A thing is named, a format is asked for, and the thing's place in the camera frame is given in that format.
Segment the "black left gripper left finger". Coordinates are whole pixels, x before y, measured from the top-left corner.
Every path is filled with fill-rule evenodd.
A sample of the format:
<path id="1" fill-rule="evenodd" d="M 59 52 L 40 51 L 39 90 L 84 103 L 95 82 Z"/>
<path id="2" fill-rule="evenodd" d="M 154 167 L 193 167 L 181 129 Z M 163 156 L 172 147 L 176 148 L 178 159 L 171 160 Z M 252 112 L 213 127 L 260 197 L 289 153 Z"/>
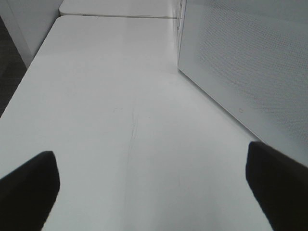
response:
<path id="1" fill-rule="evenodd" d="M 55 155 L 44 151 L 0 180 L 0 229 L 40 231 L 56 201 L 60 178 Z"/>

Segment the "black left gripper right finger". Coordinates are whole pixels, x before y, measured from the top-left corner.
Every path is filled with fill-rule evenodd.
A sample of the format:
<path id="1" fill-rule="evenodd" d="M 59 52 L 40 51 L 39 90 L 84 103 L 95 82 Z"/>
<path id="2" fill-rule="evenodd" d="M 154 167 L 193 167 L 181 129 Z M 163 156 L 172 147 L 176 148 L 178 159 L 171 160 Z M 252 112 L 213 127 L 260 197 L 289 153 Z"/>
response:
<path id="1" fill-rule="evenodd" d="M 274 231 L 308 229 L 308 169 L 272 147 L 249 143 L 245 175 Z"/>

